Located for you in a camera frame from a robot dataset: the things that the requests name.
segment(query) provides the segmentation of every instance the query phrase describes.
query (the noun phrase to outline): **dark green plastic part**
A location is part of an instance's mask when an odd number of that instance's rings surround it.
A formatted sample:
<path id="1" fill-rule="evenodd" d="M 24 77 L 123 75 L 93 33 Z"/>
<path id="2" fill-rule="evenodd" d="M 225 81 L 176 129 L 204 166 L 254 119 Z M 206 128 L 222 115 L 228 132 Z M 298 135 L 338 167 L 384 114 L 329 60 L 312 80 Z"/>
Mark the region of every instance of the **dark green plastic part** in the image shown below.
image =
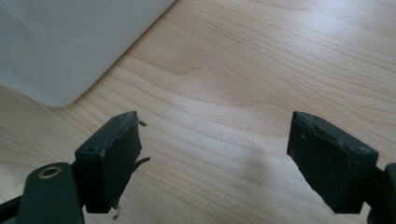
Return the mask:
<path id="1" fill-rule="evenodd" d="M 358 214 L 378 153 L 325 119 L 294 112 L 288 144 L 306 182 L 334 213 Z"/>
<path id="2" fill-rule="evenodd" d="M 57 162 L 30 173 L 19 210 L 18 224 L 84 223 L 72 167 Z"/>
<path id="3" fill-rule="evenodd" d="M 142 146 L 138 117 L 128 112 L 109 120 L 76 150 L 76 175 L 82 203 L 89 213 L 108 213 L 137 166 Z"/>

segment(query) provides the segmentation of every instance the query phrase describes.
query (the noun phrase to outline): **light wood surface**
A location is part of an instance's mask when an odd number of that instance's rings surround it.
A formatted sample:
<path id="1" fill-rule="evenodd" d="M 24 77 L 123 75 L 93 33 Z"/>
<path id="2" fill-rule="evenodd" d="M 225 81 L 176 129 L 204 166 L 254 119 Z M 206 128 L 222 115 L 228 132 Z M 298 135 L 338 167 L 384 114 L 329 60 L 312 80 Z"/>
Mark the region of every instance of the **light wood surface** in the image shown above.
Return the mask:
<path id="1" fill-rule="evenodd" d="M 87 223 L 365 223 L 335 215 L 286 154 L 291 113 L 396 161 L 396 3 L 179 0 L 74 104 L 0 88 L 0 203 L 136 110 L 142 156 L 121 214 Z"/>

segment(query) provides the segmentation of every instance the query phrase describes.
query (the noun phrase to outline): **white paper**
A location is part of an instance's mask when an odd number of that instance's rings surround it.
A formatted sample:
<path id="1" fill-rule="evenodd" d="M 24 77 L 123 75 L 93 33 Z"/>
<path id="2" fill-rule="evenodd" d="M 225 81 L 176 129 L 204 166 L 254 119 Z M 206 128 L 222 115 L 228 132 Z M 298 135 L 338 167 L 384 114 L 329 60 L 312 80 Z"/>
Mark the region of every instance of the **white paper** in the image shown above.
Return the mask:
<path id="1" fill-rule="evenodd" d="M 0 83 L 73 103 L 174 0 L 0 0 Z"/>

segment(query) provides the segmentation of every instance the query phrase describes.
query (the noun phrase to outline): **wooden table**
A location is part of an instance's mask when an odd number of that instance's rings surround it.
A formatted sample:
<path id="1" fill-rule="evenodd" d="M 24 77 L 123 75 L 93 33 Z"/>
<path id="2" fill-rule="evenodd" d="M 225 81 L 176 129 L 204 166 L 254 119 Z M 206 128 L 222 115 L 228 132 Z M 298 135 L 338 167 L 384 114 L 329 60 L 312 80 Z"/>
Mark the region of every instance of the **wooden table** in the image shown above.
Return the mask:
<path id="1" fill-rule="evenodd" d="M 136 110 L 151 161 L 114 223 L 365 223 L 367 205 L 335 215 L 306 184 L 286 154 L 291 113 L 353 134 L 384 168 L 396 161 L 395 74 L 394 1 L 179 0 L 70 106 L 0 88 L 0 202 Z"/>

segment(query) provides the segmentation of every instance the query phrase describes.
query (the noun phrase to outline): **clamp jaw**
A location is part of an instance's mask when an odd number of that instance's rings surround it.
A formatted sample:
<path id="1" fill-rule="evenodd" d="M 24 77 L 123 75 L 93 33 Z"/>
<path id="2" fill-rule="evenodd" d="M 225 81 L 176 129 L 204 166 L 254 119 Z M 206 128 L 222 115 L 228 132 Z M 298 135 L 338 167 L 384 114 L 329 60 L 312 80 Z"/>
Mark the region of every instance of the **clamp jaw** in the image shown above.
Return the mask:
<path id="1" fill-rule="evenodd" d="M 334 213 L 358 214 L 367 202 L 368 223 L 396 223 L 396 163 L 380 170 L 378 152 L 357 138 L 325 119 L 294 112 L 288 155 Z"/>
<path id="2" fill-rule="evenodd" d="M 136 161 L 138 123 L 136 112 L 120 114 L 76 150 L 73 164 L 56 162 L 30 173 L 23 195 L 0 205 L 0 223 L 84 223 L 84 205 L 88 213 L 118 208 L 132 173 L 149 161 Z"/>

